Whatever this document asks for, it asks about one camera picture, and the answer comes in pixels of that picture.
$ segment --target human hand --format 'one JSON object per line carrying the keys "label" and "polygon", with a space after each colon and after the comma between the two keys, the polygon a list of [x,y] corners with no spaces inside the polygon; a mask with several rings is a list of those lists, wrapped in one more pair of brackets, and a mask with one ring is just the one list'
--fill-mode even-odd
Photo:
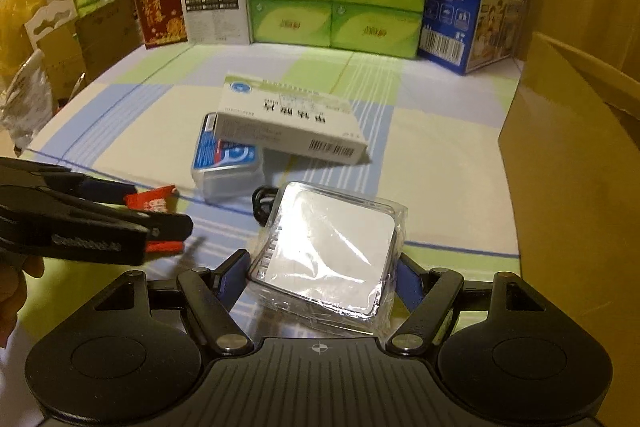
{"label": "human hand", "polygon": [[8,264],[0,264],[0,347],[3,349],[18,321],[18,311],[27,300],[25,272],[32,277],[42,277],[44,273],[42,257],[28,256],[22,265],[22,270],[17,270]]}

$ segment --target clear plastic wrap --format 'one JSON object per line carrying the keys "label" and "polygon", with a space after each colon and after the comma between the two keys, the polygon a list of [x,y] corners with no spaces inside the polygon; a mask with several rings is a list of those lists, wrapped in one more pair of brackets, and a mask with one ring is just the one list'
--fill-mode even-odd
{"label": "clear plastic wrap", "polygon": [[279,192],[250,271],[267,307],[342,334],[390,333],[407,209],[321,185]]}
{"label": "clear plastic wrap", "polygon": [[44,54],[36,50],[22,65],[0,105],[0,128],[19,149],[25,149],[37,133],[53,118],[51,86],[42,65]]}

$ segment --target yellow plastic bag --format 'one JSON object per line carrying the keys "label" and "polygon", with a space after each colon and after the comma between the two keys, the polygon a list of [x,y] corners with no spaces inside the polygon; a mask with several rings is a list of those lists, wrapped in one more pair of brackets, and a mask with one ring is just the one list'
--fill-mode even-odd
{"label": "yellow plastic bag", "polygon": [[47,0],[0,0],[0,90],[9,87],[33,53],[24,23],[45,4]]}

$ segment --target metal screw head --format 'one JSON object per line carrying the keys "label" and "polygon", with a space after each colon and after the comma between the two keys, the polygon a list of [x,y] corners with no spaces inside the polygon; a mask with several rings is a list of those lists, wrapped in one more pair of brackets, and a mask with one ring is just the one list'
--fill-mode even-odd
{"label": "metal screw head", "polygon": [[237,333],[227,333],[226,335],[222,335],[216,339],[218,347],[229,353],[242,349],[246,344],[248,344],[248,342],[249,340],[247,340],[246,337],[238,335]]}
{"label": "metal screw head", "polygon": [[391,343],[402,351],[413,351],[422,346],[422,339],[413,333],[402,333],[393,337]]}

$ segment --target plastic bag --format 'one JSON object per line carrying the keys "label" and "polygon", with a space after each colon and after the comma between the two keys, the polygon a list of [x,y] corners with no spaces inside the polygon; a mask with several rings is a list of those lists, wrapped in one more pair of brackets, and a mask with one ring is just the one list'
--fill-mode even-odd
{"label": "plastic bag", "polygon": [[265,305],[332,333],[390,333],[406,207],[321,185],[279,192],[250,272]]}
{"label": "plastic bag", "polygon": [[0,107],[0,126],[9,131],[15,146],[25,149],[53,117],[51,85],[42,65],[44,54],[36,50],[15,74]]}
{"label": "plastic bag", "polygon": [[0,90],[33,53],[24,23],[45,4],[47,0],[0,0]]}

